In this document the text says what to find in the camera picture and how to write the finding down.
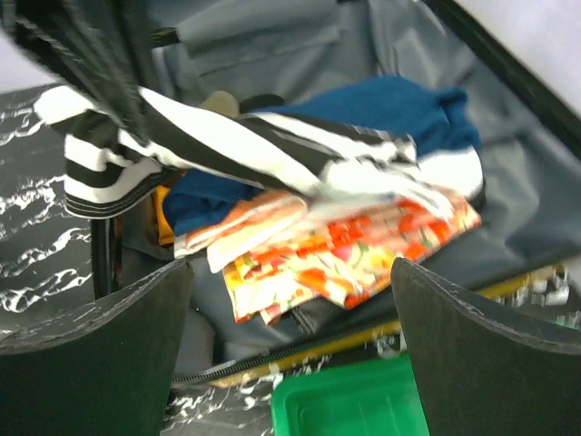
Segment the blue towel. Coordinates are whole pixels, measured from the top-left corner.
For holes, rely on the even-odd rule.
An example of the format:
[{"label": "blue towel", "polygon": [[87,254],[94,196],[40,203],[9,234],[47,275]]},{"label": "blue towel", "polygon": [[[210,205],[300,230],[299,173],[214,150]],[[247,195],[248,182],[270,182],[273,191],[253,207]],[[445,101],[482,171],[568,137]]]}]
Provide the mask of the blue towel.
[{"label": "blue towel", "polygon": [[221,223],[239,200],[250,200],[262,189],[200,170],[190,170],[163,199],[163,214],[179,236]]},{"label": "blue towel", "polygon": [[461,88],[430,91],[403,77],[386,75],[333,89],[302,104],[271,106],[260,112],[308,115],[396,135],[411,134],[421,157],[438,149],[480,145],[478,130],[464,114],[467,102]]}]

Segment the green tray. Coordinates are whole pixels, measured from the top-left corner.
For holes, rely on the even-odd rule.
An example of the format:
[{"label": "green tray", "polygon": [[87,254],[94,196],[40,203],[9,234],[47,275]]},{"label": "green tray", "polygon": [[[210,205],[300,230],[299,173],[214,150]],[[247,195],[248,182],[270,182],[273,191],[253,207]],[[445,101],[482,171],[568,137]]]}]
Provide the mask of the green tray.
[{"label": "green tray", "polygon": [[407,354],[285,379],[272,395],[276,436],[428,436]]}]

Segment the striped fabric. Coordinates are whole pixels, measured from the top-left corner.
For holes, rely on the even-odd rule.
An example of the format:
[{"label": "striped fabric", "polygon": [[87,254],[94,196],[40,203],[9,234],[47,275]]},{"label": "striped fabric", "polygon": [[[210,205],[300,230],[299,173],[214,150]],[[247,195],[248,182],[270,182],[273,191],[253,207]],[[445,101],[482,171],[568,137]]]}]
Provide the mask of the striped fabric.
[{"label": "striped fabric", "polygon": [[308,197],[385,194],[442,218],[446,197],[421,182],[410,137],[304,116],[239,119],[186,106],[141,88],[150,142],[134,137],[67,86],[46,91],[37,114],[65,135],[67,210],[103,219],[123,213],[176,169],[198,168]]}]

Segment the floral print cloth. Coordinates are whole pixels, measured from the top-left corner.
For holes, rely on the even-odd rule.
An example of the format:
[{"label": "floral print cloth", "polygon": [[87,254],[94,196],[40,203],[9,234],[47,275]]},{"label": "floral print cloth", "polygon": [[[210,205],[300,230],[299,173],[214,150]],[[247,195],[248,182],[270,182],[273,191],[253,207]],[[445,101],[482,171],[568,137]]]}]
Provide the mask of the floral print cloth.
[{"label": "floral print cloth", "polygon": [[213,273],[248,250],[268,241],[308,212],[304,199],[286,191],[265,191],[239,201],[221,223],[176,236],[176,259],[207,248]]},{"label": "floral print cloth", "polygon": [[350,309],[390,283],[396,257],[421,262],[480,225],[461,196],[440,190],[454,208],[448,221],[410,201],[371,207],[288,241],[263,243],[223,270],[237,322],[259,313],[270,324],[303,302],[322,296]]}]

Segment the folded cloth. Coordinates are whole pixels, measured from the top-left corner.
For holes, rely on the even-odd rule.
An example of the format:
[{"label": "folded cloth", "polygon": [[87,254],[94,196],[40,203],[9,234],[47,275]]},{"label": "folded cloth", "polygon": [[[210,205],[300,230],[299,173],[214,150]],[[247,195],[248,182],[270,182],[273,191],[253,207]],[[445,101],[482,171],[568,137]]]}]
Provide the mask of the folded cloth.
[{"label": "folded cloth", "polygon": [[[114,217],[175,169],[195,168],[307,197],[397,191],[441,217],[451,214],[446,197],[410,171],[416,159],[409,136],[276,114],[277,122],[292,121],[281,128],[255,114],[232,119],[146,88],[135,97],[147,126],[147,137],[140,142],[135,132],[110,118],[107,108],[66,86],[45,91],[34,104],[43,121],[66,134],[68,212],[91,219]],[[407,155],[410,150],[413,156]]]},{"label": "folded cloth", "polygon": [[221,223],[240,200],[262,189],[200,170],[188,171],[163,200],[163,214],[177,236]]},{"label": "folded cloth", "polygon": [[330,90],[304,103],[260,111],[409,134],[421,157],[480,145],[478,130],[464,114],[467,102],[468,95],[459,87],[432,91],[404,77],[385,75]]},{"label": "folded cloth", "polygon": [[432,91],[403,77],[386,75],[333,89],[305,103],[265,107],[255,113],[280,128],[292,120],[266,113],[409,134],[417,146],[422,180],[472,199],[484,186],[474,148],[480,145],[480,137],[465,116],[467,102],[461,88]]},{"label": "folded cloth", "polygon": [[367,210],[391,204],[394,201],[395,197],[393,195],[362,195],[341,200],[311,199],[309,211],[304,218],[272,236],[261,248],[268,246],[271,249],[275,249],[274,246],[280,243],[282,243],[282,248],[286,248],[287,241],[296,240],[301,238],[302,235],[312,236],[317,234],[317,231],[321,228],[326,228],[325,226],[328,223],[353,218]]},{"label": "folded cloth", "polygon": [[259,312],[271,323],[319,296],[347,309],[366,301],[389,285],[396,257],[420,262],[480,224],[463,197],[442,193],[454,207],[448,222],[416,203],[401,201],[245,253],[223,272],[235,319],[245,321]]},{"label": "folded cloth", "polygon": [[213,273],[268,241],[305,216],[307,203],[284,191],[265,191],[251,200],[241,200],[218,224],[178,235],[173,245],[176,259],[207,248]]}]

